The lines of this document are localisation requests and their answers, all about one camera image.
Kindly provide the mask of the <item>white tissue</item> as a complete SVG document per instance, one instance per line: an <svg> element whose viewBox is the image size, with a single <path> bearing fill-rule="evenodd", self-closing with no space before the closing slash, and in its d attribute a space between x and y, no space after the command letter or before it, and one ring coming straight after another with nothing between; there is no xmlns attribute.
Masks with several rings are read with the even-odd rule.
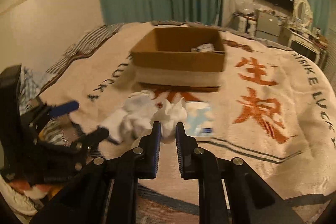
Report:
<svg viewBox="0 0 336 224"><path fill-rule="evenodd" d="M170 103L167 99L162 101L162 107L158 109L150 123L161 124L161 135L163 139L170 139L175 136L175 127L178 122L184 122L187 118L185 100L181 98L177 103Z"/></svg>

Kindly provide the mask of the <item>floral tissue paper pack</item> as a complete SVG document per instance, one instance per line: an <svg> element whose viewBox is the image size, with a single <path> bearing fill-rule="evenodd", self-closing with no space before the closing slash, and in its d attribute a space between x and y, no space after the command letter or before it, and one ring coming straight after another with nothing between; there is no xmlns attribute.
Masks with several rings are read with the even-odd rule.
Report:
<svg viewBox="0 0 336 224"><path fill-rule="evenodd" d="M192 48L191 52L214 52L215 48L214 45L211 43L205 43L196 48Z"/></svg>

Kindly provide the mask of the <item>checkered bed sheet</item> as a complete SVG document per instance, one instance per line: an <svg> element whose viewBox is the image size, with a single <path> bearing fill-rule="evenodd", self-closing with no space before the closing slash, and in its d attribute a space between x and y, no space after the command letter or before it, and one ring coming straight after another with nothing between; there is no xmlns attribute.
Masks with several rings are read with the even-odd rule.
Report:
<svg viewBox="0 0 336 224"><path fill-rule="evenodd" d="M64 119L71 118L83 132L89 133L109 116L121 99L116 87L130 64L127 49L112 39L121 28L121 24L103 25L88 32L45 72L21 69L21 114L31 110L38 99L52 104L72 100L79 103L79 109L73 114L65 113L47 122L39 139L67 145L70 138L61 124Z"/></svg>

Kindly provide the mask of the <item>white crumpled socks pile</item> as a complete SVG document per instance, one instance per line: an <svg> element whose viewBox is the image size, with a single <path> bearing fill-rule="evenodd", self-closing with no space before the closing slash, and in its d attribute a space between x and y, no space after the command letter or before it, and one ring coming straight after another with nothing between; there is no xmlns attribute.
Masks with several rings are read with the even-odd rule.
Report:
<svg viewBox="0 0 336 224"><path fill-rule="evenodd" d="M151 119L158 110L154 98L155 94L151 90L142 90L128 96L121 108L99 124L109 131L108 141L121 144L130 136L137 139L143 132L150 130Z"/></svg>

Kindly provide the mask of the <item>cream blanket with orange characters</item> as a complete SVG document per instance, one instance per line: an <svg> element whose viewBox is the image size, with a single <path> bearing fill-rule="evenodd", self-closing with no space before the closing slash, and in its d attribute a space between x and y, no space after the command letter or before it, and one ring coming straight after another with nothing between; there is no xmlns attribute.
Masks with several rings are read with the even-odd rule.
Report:
<svg viewBox="0 0 336 224"><path fill-rule="evenodd" d="M150 23L128 24L91 57L74 61L42 94L50 104L79 102L71 120L90 132L141 90L131 49ZM221 87L214 93L152 90L155 103L210 105L214 135L201 146L242 158L302 218L315 223L335 196L335 94L321 69L293 51L221 32Z"/></svg>

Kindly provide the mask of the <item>light blue tissue packet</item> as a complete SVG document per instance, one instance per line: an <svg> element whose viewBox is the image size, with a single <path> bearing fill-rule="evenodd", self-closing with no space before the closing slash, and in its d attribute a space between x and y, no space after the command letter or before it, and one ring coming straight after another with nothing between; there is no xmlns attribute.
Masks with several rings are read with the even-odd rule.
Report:
<svg viewBox="0 0 336 224"><path fill-rule="evenodd" d="M185 104L187 118L184 122L186 135L208 140L214 134L214 115L208 102L189 101Z"/></svg>

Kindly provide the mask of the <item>brown cardboard box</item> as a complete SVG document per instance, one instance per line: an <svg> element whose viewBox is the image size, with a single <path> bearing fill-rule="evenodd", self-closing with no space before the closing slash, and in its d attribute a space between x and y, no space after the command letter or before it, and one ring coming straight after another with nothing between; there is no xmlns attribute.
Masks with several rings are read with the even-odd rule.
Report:
<svg viewBox="0 0 336 224"><path fill-rule="evenodd" d="M205 43L214 52L191 52ZM183 86L205 90L222 85L225 49L216 29L154 28L130 51L136 81L150 85Z"/></svg>

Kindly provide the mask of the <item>white dressing table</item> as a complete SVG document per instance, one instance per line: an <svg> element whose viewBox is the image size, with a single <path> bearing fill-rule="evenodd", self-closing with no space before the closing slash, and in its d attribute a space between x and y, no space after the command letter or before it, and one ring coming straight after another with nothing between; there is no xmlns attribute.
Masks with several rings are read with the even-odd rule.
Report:
<svg viewBox="0 0 336 224"><path fill-rule="evenodd" d="M277 42L283 46L290 47L300 55L307 57L324 70L328 59L328 53L326 50L315 45L312 40L283 27Z"/></svg>

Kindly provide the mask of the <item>white small cabinet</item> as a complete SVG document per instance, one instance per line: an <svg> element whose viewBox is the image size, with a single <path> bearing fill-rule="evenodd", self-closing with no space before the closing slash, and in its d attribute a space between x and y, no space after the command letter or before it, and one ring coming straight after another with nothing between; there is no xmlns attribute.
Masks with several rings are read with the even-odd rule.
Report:
<svg viewBox="0 0 336 224"><path fill-rule="evenodd" d="M257 21L249 16L236 15L232 20L231 28L255 36Z"/></svg>

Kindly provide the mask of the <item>grey mini fridge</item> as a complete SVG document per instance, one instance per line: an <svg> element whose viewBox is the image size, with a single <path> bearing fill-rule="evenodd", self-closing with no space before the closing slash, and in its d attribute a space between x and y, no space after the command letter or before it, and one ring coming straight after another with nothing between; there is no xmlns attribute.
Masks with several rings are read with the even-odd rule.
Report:
<svg viewBox="0 0 336 224"><path fill-rule="evenodd" d="M282 29L282 21L275 15L257 10L256 37L277 42Z"/></svg>

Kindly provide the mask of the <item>white stick vacuum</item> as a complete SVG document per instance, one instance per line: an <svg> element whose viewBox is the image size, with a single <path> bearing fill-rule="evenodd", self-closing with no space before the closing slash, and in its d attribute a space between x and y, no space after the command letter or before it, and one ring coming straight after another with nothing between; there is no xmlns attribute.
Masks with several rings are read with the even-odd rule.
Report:
<svg viewBox="0 0 336 224"><path fill-rule="evenodd" d="M222 0L218 0L217 3L217 13L215 18L215 25L220 26L222 20Z"/></svg>

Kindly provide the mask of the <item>white oval vanity mirror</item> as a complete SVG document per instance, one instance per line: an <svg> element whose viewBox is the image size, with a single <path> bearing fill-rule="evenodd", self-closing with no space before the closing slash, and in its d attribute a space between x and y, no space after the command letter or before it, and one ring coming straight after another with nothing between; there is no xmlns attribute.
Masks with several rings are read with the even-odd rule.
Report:
<svg viewBox="0 0 336 224"><path fill-rule="evenodd" d="M313 12L308 0L298 0L294 6L293 18L300 27L308 27L313 22Z"/></svg>

